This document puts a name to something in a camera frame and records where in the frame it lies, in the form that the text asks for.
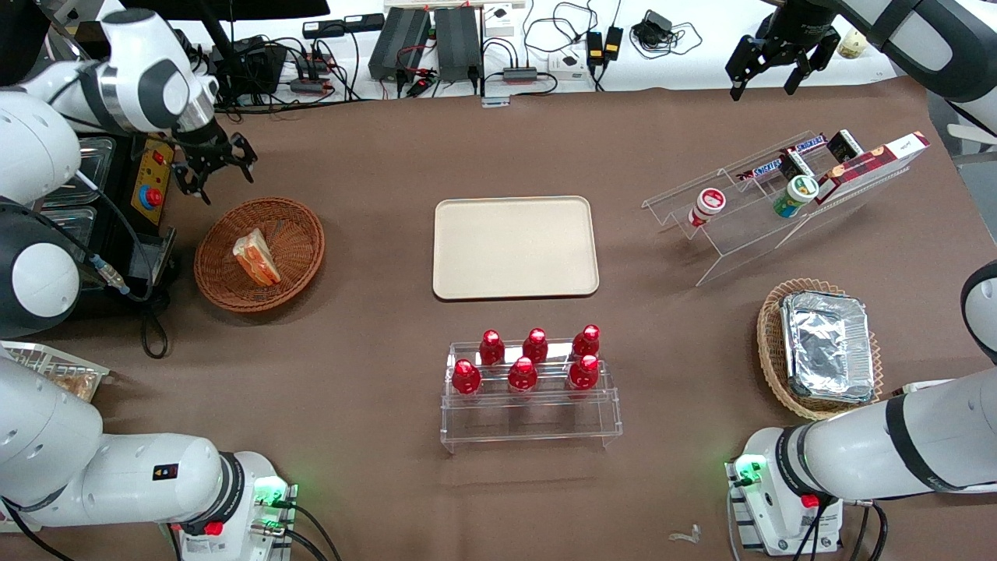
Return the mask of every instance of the acrylic bottle rack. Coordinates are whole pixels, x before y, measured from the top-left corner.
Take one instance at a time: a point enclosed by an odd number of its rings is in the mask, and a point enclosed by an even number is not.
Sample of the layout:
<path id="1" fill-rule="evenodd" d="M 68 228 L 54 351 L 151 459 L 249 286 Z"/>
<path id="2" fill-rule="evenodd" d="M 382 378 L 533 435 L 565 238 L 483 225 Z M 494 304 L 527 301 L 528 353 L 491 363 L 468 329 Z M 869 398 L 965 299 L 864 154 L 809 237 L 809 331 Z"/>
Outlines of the acrylic bottle rack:
<path id="1" fill-rule="evenodd" d="M 547 362 L 537 364 L 538 379 L 529 393 L 508 392 L 508 370 L 522 356 L 522 341 L 505 342 L 505 361 L 482 366 L 478 342 L 450 345 L 444 375 L 440 441 L 456 451 L 458 444 L 545 440 L 552 438 L 601 438 L 602 445 L 623 433 L 619 393 L 612 373 L 599 359 L 599 379 L 592 389 L 565 389 L 571 364 L 571 339 L 548 339 Z M 474 395 L 462 395 L 451 385 L 454 365 L 469 360 L 482 373 L 482 386 Z"/>
<path id="2" fill-rule="evenodd" d="M 791 240 L 801 238 L 832 221 L 851 215 L 879 191 L 874 189 L 876 186 L 908 169 L 903 168 L 867 184 L 858 185 L 846 195 L 824 205 L 810 203 L 802 207 L 794 217 L 784 219 L 773 210 L 776 197 L 785 190 L 787 183 L 778 170 L 744 180 L 738 174 L 777 160 L 782 149 L 796 146 L 815 136 L 810 131 L 800 133 L 740 162 L 644 201 L 641 208 L 651 211 L 662 228 L 678 226 L 691 242 L 712 247 L 706 251 L 710 257 L 706 260 L 706 271 L 696 282 L 696 286 L 773 252 Z M 804 160 L 818 178 L 838 164 L 827 145 L 805 153 Z M 722 191 L 727 204 L 706 225 L 694 228 L 688 220 L 689 211 L 699 193 L 708 188 Z"/>

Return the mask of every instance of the wicker basket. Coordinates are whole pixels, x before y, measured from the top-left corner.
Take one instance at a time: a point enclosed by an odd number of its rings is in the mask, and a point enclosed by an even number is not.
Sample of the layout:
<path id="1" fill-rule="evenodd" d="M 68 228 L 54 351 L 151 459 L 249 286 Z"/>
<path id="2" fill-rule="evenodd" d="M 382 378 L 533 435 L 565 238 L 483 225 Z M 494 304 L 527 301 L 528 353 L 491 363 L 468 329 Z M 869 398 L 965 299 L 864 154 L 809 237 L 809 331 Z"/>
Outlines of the wicker basket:
<path id="1" fill-rule="evenodd" d="M 259 286 L 232 254 L 235 241 L 259 228 L 281 280 Z M 315 213 L 289 199 L 253 199 L 225 213 L 197 247 L 194 278 L 204 297 L 231 311 L 264 311 L 301 292 L 325 255 L 325 233 Z"/>
<path id="2" fill-rule="evenodd" d="M 801 290 L 818 290 L 847 295 L 837 286 L 823 280 L 793 279 L 776 286 L 769 292 L 769 297 L 765 298 L 762 310 L 758 314 L 758 354 L 762 360 L 765 381 L 769 383 L 772 392 L 783 405 L 793 413 L 807 419 L 827 419 L 839 413 L 859 408 L 863 404 L 800 397 L 790 390 L 787 380 L 783 318 L 780 315 L 779 304 L 784 296 Z M 882 361 L 879 359 L 879 344 L 876 343 L 875 335 L 872 332 L 869 333 L 869 352 L 872 354 L 872 369 L 875 372 L 875 392 L 870 402 L 873 403 L 879 401 L 879 397 L 882 395 Z"/>

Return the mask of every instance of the brown tablecloth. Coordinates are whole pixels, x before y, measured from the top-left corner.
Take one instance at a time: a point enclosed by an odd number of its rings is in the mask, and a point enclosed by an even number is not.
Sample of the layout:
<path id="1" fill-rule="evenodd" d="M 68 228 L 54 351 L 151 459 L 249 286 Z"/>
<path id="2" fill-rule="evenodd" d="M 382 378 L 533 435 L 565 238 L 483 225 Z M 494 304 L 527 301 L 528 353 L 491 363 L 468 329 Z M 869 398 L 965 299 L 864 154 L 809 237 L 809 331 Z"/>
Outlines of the brown tablecloth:
<path id="1" fill-rule="evenodd" d="M 217 174 L 211 207 L 169 194 L 167 221 L 188 259 L 164 316 L 171 355 L 143 355 L 135 318 L 37 338 L 119 373 L 95 400 L 107 431 L 196 434 L 269 457 L 301 484 L 301 504 L 347 561 L 728 559 L 723 461 L 759 428 L 803 422 L 766 387 L 754 343 L 758 308 L 786 279 L 831 281 L 866 303 L 887 390 L 988 364 L 963 327 L 959 291 L 994 246 L 909 80 L 794 97 L 753 90 L 740 103 L 721 91 L 648 91 L 516 98 L 498 110 L 476 99 L 355 104 L 225 127 L 259 153 L 256 183 Z M 658 233 L 640 203 L 800 131 L 840 128 L 868 147 L 915 130 L 933 146 L 842 225 L 694 288 L 702 269 L 674 258 L 684 238 Z M 189 260 L 225 210 L 264 195 L 318 213 L 325 265 L 283 309 L 236 316 L 199 295 Z M 591 202 L 598 292 L 437 300 L 436 204 L 527 195 Z M 536 325 L 571 336 L 587 322 L 604 332 L 622 437 L 605 450 L 560 441 L 447 453 L 439 406 L 450 341 Z M 883 559 L 993 558 L 990 500 L 888 504 Z M 845 514 L 847 550 L 858 514 Z M 668 541 L 693 523 L 701 543 Z M 172 555 L 152 524 L 43 536 L 81 561 Z M 0 536 L 0 558 L 47 555 Z"/>

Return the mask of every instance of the emergency stop button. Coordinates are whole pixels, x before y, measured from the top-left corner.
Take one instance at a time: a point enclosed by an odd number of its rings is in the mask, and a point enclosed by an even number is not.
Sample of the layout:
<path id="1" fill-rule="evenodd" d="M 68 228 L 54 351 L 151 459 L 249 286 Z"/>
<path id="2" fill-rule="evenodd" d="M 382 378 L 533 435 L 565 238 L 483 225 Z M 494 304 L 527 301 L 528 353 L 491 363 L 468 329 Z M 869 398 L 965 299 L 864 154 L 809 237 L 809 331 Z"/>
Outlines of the emergency stop button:
<path id="1" fill-rule="evenodd" d="M 143 185 L 139 188 L 139 202 L 147 211 L 163 205 L 163 192 L 155 187 Z"/>

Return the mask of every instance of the aluminum foil container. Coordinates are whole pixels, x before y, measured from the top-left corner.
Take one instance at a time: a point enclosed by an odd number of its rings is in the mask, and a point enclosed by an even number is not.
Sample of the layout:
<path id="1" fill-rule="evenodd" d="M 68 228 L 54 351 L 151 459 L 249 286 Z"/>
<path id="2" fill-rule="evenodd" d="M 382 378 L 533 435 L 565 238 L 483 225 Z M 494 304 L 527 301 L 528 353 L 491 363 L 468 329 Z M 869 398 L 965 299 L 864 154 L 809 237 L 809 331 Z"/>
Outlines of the aluminum foil container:
<path id="1" fill-rule="evenodd" d="M 866 403 L 875 380 L 865 306 L 816 291 L 783 298 L 783 335 L 790 390 L 801 397 Z"/>

